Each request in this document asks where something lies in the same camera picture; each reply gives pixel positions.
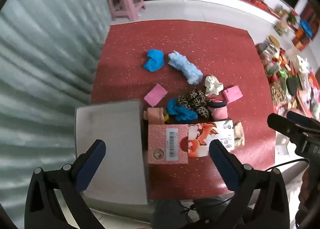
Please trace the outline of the pink foam sponge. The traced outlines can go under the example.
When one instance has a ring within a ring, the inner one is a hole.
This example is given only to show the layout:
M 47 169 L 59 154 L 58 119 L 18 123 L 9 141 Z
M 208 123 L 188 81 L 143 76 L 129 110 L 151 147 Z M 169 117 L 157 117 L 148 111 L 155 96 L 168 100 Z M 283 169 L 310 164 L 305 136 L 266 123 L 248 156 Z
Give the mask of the pink foam sponge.
M 243 97 L 243 94 L 239 86 L 232 86 L 223 90 L 222 95 L 224 97 L 226 104 L 235 102 L 236 100 L 239 100 Z
M 144 96 L 144 100 L 151 106 L 155 107 L 157 104 L 168 94 L 168 91 L 164 89 L 160 84 L 157 84 L 151 91 Z

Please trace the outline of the cream polka dot scrunchie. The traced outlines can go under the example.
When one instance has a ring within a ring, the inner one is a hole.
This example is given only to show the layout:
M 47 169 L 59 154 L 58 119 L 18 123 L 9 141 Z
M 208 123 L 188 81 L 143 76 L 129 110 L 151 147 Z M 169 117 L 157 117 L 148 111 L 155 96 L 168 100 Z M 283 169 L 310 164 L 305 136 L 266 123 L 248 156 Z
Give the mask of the cream polka dot scrunchie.
M 214 75 L 206 76 L 204 86 L 206 88 L 206 96 L 219 95 L 224 89 L 223 83 L 219 82 L 217 77 Z

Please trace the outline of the leopard print scrunchie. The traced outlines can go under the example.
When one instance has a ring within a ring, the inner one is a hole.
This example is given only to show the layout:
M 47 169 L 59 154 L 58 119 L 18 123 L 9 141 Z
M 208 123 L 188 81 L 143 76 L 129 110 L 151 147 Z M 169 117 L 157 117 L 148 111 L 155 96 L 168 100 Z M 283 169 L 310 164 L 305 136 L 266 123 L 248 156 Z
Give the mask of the leopard print scrunchie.
M 180 94 L 177 97 L 177 102 L 180 106 L 194 111 L 202 118 L 209 118 L 210 112 L 207 107 L 207 99 L 203 91 L 194 88 L 186 95 Z

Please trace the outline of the light blue fluffy cloth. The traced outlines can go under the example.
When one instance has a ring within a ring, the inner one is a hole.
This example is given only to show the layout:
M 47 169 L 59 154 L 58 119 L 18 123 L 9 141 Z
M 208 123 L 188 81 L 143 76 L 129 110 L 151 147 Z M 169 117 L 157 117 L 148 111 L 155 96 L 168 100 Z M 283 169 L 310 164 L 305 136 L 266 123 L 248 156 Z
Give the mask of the light blue fluffy cloth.
M 191 63 L 186 56 L 181 55 L 179 52 L 173 51 L 168 54 L 169 62 L 168 64 L 180 70 L 187 79 L 189 85 L 198 85 L 202 78 L 203 73 Z

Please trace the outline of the bag of peanuts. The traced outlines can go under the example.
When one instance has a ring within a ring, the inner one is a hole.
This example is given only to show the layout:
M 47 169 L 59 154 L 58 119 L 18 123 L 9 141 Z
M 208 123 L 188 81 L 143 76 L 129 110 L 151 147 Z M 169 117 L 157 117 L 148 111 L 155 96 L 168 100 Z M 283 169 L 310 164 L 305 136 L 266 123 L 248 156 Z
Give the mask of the bag of peanuts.
M 275 106 L 283 106 L 287 103 L 286 92 L 281 87 L 280 82 L 273 82 L 270 84 L 270 92 L 272 102 Z

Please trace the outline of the beige paper packet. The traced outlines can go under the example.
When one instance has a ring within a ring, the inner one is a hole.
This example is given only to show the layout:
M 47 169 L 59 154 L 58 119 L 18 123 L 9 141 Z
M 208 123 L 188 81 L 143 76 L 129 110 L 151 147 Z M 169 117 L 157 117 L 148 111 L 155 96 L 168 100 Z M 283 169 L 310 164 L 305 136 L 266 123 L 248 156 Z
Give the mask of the beige paper packet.
M 241 122 L 234 125 L 234 146 L 235 148 L 243 147 L 245 145 L 244 129 Z

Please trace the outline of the glass jar gold lid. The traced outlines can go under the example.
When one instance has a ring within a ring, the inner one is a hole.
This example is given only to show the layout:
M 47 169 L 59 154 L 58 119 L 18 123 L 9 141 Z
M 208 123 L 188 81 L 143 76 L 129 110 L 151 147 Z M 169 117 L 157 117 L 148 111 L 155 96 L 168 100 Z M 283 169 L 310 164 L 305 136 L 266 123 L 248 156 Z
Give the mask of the glass jar gold lid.
M 280 55 L 279 41 L 273 35 L 269 35 L 266 37 L 264 42 L 261 44 L 260 49 L 263 52 L 268 52 L 268 54 L 273 57 L 279 57 Z

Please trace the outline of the white open storage box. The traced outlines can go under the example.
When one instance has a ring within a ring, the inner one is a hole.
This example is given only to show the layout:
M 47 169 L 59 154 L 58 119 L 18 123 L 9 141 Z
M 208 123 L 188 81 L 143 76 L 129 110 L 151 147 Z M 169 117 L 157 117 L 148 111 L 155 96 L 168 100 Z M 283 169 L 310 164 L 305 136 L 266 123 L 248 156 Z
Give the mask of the white open storage box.
M 106 154 L 84 196 L 126 205 L 148 203 L 142 148 L 142 105 L 138 100 L 79 107 L 75 115 L 76 154 L 97 140 Z

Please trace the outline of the white fox tissue box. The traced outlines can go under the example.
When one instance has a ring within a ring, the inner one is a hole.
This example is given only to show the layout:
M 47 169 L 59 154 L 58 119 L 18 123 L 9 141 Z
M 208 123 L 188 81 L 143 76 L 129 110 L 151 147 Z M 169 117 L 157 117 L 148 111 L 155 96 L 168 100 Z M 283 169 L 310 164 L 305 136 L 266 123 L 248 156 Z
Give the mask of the white fox tissue box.
M 232 120 L 198 123 L 188 128 L 188 157 L 201 158 L 209 154 L 211 141 L 219 140 L 228 152 L 235 149 Z

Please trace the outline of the red speckled floor mat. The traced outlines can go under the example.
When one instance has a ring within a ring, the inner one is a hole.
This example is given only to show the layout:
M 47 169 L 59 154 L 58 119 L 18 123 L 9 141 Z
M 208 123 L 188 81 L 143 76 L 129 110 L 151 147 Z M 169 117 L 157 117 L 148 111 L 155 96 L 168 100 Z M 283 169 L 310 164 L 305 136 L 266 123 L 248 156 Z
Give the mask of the red speckled floor mat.
M 194 72 L 213 75 L 225 88 L 238 86 L 242 97 L 227 106 L 229 117 L 241 122 L 245 144 L 234 150 L 241 163 L 257 170 L 274 164 L 276 133 L 267 125 L 273 112 L 263 64 L 249 33 L 210 22 L 138 21 L 113 25 L 106 38 L 91 94 L 93 104 L 138 99 L 161 85 L 166 96 L 158 103 L 193 89 Z

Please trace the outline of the grey green curtain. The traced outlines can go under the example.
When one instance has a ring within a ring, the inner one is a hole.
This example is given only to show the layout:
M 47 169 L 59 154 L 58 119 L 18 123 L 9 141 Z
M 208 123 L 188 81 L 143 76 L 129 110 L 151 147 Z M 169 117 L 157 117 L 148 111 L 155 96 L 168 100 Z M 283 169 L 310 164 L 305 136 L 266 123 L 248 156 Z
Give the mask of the grey green curtain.
M 1 205 L 18 228 L 35 168 L 75 159 L 110 29 L 106 0 L 7 0 L 1 9 Z

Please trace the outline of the pink plastic stool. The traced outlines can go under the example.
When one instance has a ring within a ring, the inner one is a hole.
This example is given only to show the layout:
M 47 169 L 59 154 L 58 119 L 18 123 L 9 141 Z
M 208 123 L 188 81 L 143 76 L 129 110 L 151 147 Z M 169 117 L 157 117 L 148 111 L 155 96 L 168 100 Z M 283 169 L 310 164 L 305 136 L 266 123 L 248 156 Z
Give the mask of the pink plastic stool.
M 130 21 L 138 19 L 139 10 L 146 9 L 144 0 L 107 0 L 111 19 L 128 17 Z

